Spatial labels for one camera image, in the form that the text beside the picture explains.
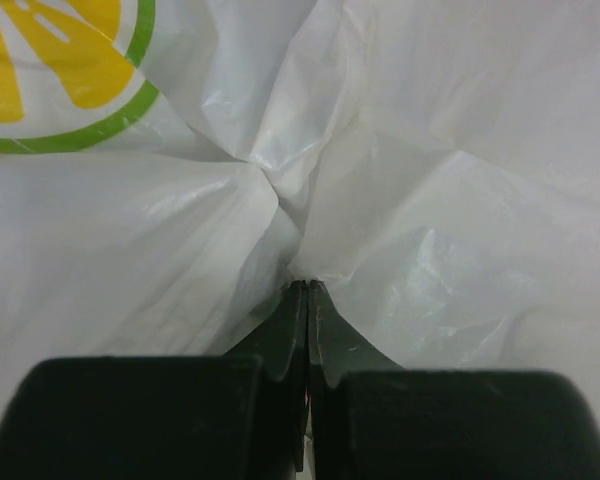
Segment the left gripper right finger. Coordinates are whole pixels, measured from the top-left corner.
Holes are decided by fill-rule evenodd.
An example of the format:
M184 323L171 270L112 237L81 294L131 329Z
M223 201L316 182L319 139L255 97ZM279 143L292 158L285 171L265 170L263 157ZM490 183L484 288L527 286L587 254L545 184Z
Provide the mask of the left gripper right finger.
M320 479L600 479L600 430L546 371L404 368L309 285L309 397Z

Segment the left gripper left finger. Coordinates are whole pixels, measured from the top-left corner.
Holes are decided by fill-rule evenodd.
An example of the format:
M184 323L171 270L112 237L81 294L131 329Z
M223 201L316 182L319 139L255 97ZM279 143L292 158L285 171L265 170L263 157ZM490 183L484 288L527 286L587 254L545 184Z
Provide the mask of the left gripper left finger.
M292 479L307 423L308 287L222 355L56 358L0 422L0 479Z

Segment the white plastic bag with fruit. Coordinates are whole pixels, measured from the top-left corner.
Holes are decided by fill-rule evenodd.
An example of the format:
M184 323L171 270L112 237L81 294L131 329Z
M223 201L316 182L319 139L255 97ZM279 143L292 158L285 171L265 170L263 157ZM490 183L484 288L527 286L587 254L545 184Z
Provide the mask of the white plastic bag with fruit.
M0 1L0 417L323 281L398 364L600 424L600 1Z

